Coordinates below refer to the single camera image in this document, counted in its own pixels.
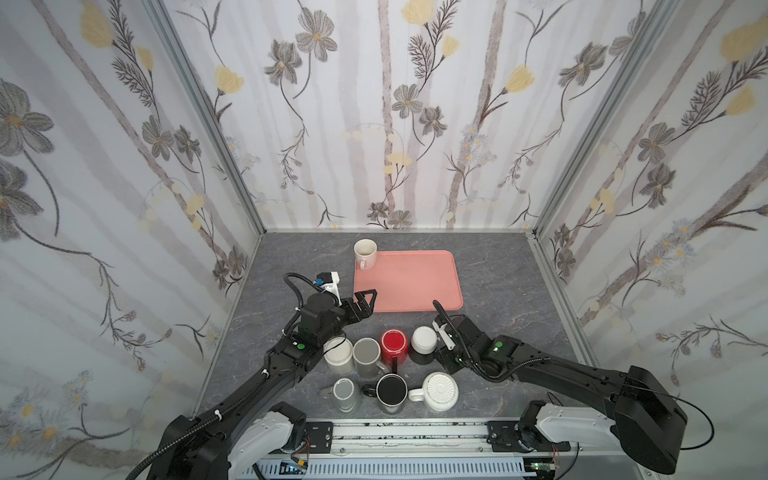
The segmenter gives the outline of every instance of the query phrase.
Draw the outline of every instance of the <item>floral wallpaper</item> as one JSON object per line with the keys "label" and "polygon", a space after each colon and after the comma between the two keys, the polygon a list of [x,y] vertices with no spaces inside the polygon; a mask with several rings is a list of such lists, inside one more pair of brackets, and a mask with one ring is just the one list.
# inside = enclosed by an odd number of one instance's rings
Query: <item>floral wallpaper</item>
{"label": "floral wallpaper", "polygon": [[139,4],[0,6],[0,465],[125,475],[190,414],[257,237]]}
{"label": "floral wallpaper", "polygon": [[[602,365],[650,369],[712,417],[675,478],[766,467],[767,128],[765,3],[681,2],[539,234]],[[687,413],[696,445],[709,427]]]}
{"label": "floral wallpaper", "polygon": [[653,2],[165,0],[268,228],[532,228]]}

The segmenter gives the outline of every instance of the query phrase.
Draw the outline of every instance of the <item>pink tray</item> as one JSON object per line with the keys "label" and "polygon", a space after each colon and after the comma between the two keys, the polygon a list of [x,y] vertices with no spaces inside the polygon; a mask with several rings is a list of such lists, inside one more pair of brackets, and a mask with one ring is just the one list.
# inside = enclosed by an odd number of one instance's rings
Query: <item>pink tray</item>
{"label": "pink tray", "polygon": [[371,270],[355,266],[355,291],[376,289],[376,312],[426,312],[438,300],[446,310],[464,306],[453,253],[447,250],[379,252]]}

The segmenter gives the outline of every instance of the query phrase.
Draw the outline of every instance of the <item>gray marble tabletop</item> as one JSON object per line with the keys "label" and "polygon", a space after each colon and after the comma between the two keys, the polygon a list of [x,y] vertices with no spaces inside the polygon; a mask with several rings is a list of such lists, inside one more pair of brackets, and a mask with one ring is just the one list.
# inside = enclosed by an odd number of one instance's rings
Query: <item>gray marble tabletop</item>
{"label": "gray marble tabletop", "polygon": [[[220,355],[214,365],[202,410],[224,400],[262,365],[263,353],[279,338],[293,313],[296,297],[283,283],[285,272],[315,275],[339,272],[341,296],[352,296],[353,245],[371,238],[380,250],[448,250],[453,253],[464,296],[460,313],[469,316],[491,338],[506,334],[523,339],[552,355],[575,359],[528,241],[519,233],[268,233],[261,243],[243,288],[240,302]],[[307,294],[309,287],[302,287]],[[365,336],[379,338],[388,328],[409,335],[420,325],[430,325],[435,312],[374,313],[347,327],[354,342]],[[399,369],[409,388],[417,388],[431,372],[441,371],[437,362],[420,366],[407,360]],[[348,375],[361,382],[355,373]],[[280,400],[303,410],[308,417],[386,417],[376,400],[364,397],[352,414],[335,410],[318,392],[339,377],[325,361]],[[520,382],[494,384],[464,369],[454,375],[459,397],[447,412],[428,412],[423,402],[406,400],[401,418],[520,416],[530,400],[546,399],[546,390]],[[559,396],[564,402],[567,399]]]}

